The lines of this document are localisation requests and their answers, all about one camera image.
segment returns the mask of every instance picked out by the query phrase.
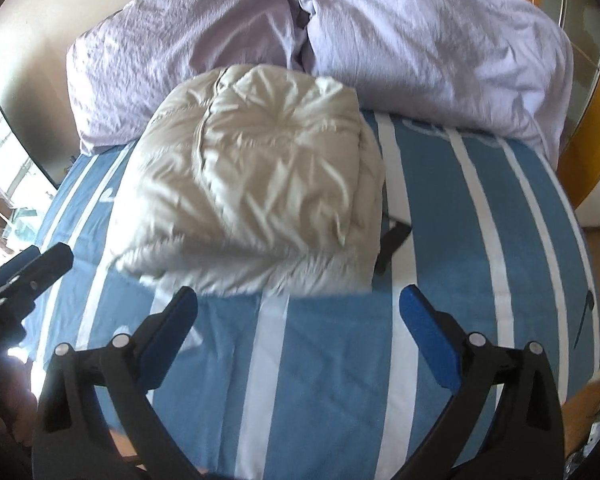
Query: white quilted fabric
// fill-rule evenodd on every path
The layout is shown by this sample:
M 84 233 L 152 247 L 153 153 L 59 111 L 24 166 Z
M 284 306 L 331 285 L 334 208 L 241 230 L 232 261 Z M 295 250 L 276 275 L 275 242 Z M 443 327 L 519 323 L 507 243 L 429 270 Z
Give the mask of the white quilted fabric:
M 105 261 L 199 294 L 368 290 L 384 168 L 356 92 L 267 65 L 179 85 L 133 151 Z

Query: pillow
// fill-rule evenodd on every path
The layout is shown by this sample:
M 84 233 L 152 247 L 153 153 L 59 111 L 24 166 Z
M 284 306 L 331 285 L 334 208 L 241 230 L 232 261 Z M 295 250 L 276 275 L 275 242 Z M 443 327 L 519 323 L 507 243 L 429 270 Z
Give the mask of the pillow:
M 298 68 L 297 0 L 133 0 L 78 38 L 69 98 L 87 155 L 137 139 L 168 93 L 219 66 Z
M 299 0 L 302 65 L 360 105 L 522 140 L 555 167 L 571 94 L 565 33 L 525 0 Z
M 216 69 L 179 85 L 136 144 L 104 265 L 172 292 L 370 290 L 383 183 L 353 89 L 280 67 Z

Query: blue striped bed sheet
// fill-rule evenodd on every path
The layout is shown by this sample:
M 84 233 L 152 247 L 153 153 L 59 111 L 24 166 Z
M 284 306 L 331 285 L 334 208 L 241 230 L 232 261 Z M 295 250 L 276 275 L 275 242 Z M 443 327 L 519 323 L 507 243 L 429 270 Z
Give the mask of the blue striped bed sheet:
M 386 165 L 386 208 L 413 234 L 369 294 L 200 298 L 165 383 L 148 395 L 197 466 L 237 478 L 390 478 L 448 400 L 399 319 L 410 283 L 468 332 L 502 346 L 542 342 L 562 400 L 600 366 L 597 301 L 574 345 L 596 291 L 582 232 L 545 161 L 515 141 L 365 118 Z M 38 245 L 67 242 L 75 265 L 26 320 L 24 346 L 39 362 L 60 342 L 97 348 L 132 332 L 169 300 L 99 266 L 132 150 L 80 157 L 43 222 Z M 462 458 L 478 449 L 495 405 L 493 391 Z

